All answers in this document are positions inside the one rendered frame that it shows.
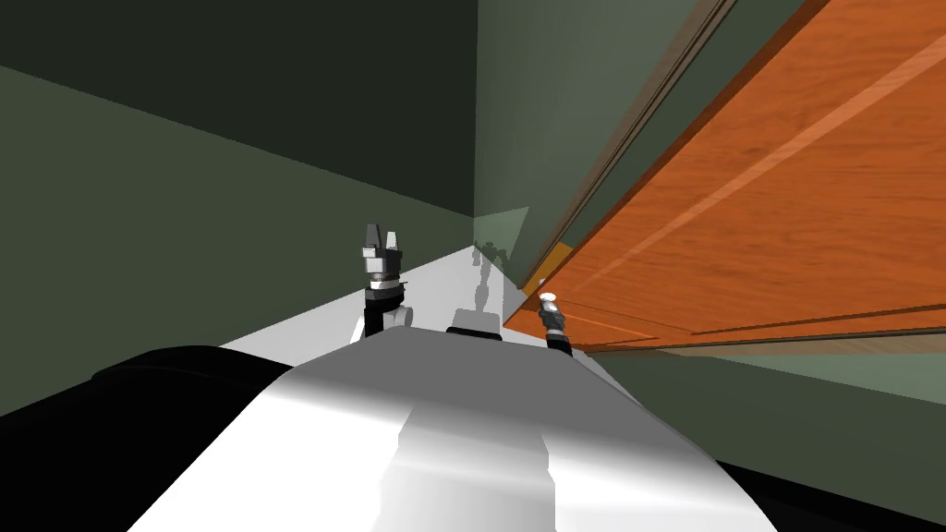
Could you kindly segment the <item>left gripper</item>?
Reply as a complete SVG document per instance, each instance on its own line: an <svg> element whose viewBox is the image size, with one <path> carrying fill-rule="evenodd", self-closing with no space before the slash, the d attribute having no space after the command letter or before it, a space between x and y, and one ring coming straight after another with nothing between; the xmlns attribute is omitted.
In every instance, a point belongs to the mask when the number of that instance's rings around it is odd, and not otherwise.
<svg viewBox="0 0 946 532"><path fill-rule="evenodd" d="M377 224L366 229L362 258L365 271L373 279L399 277L403 253L399 251L396 232L388 231L382 248L382 231Z"/></svg>

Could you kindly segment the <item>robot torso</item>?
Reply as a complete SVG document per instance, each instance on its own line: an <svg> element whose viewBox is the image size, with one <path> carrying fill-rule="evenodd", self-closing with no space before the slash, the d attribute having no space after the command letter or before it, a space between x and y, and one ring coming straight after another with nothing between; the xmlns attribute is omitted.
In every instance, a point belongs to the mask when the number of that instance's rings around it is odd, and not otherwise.
<svg viewBox="0 0 946 532"><path fill-rule="evenodd" d="M561 351L395 327L266 387L128 532L777 532Z"/></svg>

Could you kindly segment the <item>orange wooden door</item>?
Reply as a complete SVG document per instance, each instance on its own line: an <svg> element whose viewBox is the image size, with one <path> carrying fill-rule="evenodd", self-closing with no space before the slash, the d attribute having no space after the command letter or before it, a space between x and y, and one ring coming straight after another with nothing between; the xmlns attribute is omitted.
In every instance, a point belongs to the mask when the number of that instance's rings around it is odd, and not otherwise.
<svg viewBox="0 0 946 532"><path fill-rule="evenodd" d="M590 350L946 330L946 0L803 0L509 318Z"/></svg>

